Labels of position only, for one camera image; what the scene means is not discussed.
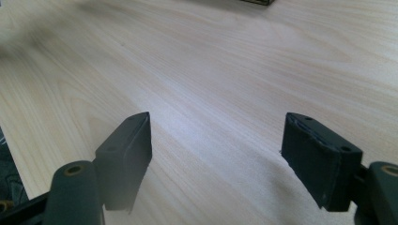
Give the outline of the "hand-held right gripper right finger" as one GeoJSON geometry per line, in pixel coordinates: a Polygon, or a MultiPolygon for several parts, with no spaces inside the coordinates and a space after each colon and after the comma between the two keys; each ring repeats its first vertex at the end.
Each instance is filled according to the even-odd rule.
{"type": "Polygon", "coordinates": [[[348,186],[362,160],[356,145],[309,116],[289,112],[281,154],[318,206],[330,212],[348,209],[348,186]]]}

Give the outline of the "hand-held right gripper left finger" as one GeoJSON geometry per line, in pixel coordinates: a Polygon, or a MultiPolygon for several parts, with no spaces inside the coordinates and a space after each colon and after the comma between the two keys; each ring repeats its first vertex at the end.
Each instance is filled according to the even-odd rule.
{"type": "Polygon", "coordinates": [[[109,211],[131,211],[152,159],[149,112],[125,119],[96,150],[99,193],[109,211]]]}

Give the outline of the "smoky transparent drawer box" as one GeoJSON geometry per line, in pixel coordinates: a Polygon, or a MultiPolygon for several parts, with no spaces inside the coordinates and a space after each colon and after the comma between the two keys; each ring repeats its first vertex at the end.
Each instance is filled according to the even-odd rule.
{"type": "Polygon", "coordinates": [[[260,6],[270,6],[275,0],[240,0],[260,6]]]}

